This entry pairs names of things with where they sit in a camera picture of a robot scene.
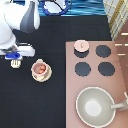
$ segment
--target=cable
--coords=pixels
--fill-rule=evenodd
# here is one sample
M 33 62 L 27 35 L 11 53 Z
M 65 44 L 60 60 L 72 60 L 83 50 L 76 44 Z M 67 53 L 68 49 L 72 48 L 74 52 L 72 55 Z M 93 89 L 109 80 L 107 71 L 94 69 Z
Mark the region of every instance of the cable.
M 62 11 L 64 11 L 64 9 L 61 8 L 61 6 L 56 2 L 56 0 L 39 0 L 39 2 L 46 2 L 46 1 L 54 2 Z
M 62 9 L 61 8 L 61 6 L 57 3 L 57 2 L 55 2 L 56 0 L 53 0 L 53 2 L 56 4 L 56 5 L 58 5 L 58 7 L 62 10 L 62 11 L 64 11 L 64 9 Z

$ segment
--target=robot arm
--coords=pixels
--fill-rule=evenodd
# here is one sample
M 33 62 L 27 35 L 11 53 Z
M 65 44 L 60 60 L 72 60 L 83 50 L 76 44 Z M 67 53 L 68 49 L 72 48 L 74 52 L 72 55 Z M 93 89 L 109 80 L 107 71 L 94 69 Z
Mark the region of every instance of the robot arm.
M 16 30 L 32 33 L 39 28 L 40 17 L 37 0 L 25 0 L 25 5 L 9 3 L 5 9 L 5 20 L 7 24 Z

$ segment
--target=white bowl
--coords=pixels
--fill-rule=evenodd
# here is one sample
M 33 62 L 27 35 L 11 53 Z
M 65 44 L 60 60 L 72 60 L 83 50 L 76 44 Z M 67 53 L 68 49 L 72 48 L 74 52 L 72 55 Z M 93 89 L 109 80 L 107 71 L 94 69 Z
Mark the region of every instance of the white bowl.
M 76 110 L 80 119 L 94 128 L 108 126 L 114 119 L 116 110 L 111 109 L 113 98 L 99 87 L 82 90 L 76 100 Z

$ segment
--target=black burner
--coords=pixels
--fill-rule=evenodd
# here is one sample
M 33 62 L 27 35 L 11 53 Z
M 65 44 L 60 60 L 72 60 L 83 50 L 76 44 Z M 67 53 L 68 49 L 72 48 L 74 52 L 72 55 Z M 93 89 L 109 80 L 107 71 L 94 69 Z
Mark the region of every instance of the black burner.
M 111 54 L 111 49 L 106 45 L 99 45 L 96 48 L 96 54 L 100 57 L 108 57 Z
M 79 58 L 84 58 L 88 55 L 89 50 L 85 51 L 85 52 L 78 52 L 76 49 L 74 49 L 74 54 L 79 57 Z
M 98 70 L 103 76 L 112 76 L 115 73 L 114 66 L 109 62 L 100 63 Z
M 86 62 L 79 62 L 75 66 L 75 72 L 79 76 L 87 76 L 91 71 L 89 64 Z

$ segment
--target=pink stove top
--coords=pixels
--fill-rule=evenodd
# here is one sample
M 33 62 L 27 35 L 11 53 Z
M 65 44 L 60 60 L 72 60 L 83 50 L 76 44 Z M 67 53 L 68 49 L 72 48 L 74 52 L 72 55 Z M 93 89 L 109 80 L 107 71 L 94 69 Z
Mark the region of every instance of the pink stove top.
M 113 41 L 88 41 L 89 54 L 79 58 L 74 54 L 74 43 L 66 42 L 66 128 L 90 128 L 81 121 L 76 112 L 76 98 L 80 91 L 86 87 L 100 87 L 113 97 L 115 103 L 125 99 L 125 83 Z M 99 45 L 106 45 L 111 49 L 111 55 L 102 58 L 96 54 Z M 87 76 L 79 76 L 75 72 L 75 66 L 79 62 L 89 64 L 91 71 Z M 115 72 L 111 76 L 103 76 L 98 71 L 101 62 L 110 62 Z M 113 122 L 106 128 L 128 128 L 128 111 L 116 112 Z

